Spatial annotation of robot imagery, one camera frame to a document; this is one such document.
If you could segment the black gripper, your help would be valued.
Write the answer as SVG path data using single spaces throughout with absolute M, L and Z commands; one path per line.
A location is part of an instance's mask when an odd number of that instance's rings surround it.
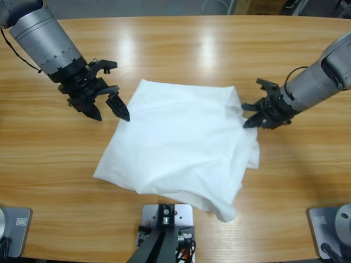
M 87 63 L 84 58 L 74 59 L 66 67 L 59 67 L 58 70 L 49 75 L 54 83 L 60 83 L 58 89 L 62 94 L 67 94 L 70 106 L 85 116 L 101 121 L 99 109 L 95 106 L 95 99 L 99 95 L 108 95 L 106 104 L 118 118 L 129 122 L 130 115 L 127 106 L 118 95 L 119 87 L 109 86 L 98 78 L 100 70 L 109 75 L 111 70 L 117 68 L 117 62 L 110 60 L 97 60 Z
M 291 119 L 298 114 L 282 99 L 280 86 L 274 82 L 257 78 L 261 90 L 266 91 L 267 96 L 259 99 L 254 104 L 244 103 L 241 105 L 244 111 L 253 111 L 254 115 L 244 123 L 244 128 L 275 129 L 281 125 L 291 123 Z

